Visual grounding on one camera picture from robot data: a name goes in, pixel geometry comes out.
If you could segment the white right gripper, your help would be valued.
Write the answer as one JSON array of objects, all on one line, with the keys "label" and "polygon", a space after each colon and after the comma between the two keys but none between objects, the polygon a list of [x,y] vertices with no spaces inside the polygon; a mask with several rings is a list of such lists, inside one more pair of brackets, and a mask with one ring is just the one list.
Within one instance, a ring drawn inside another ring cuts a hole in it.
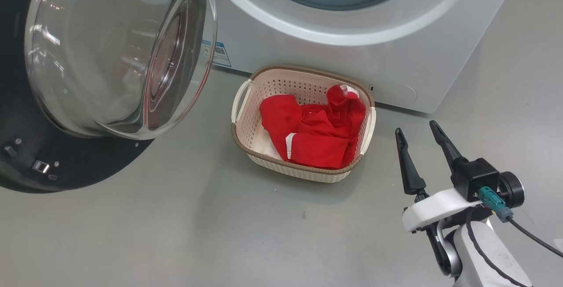
[{"label": "white right gripper", "polygon": [[[461,155],[438,122],[431,120],[430,129],[436,143],[442,148],[450,172],[454,176],[456,166],[459,163],[466,163],[468,160]],[[409,155],[409,145],[400,127],[395,131],[395,138],[404,193],[414,196],[428,195],[425,191],[425,180],[418,174]],[[480,200],[467,201],[456,189],[445,189],[407,207],[402,214],[402,224],[406,231],[412,232],[445,219],[443,227],[448,229],[455,225],[465,224],[466,210],[481,204]]]}]

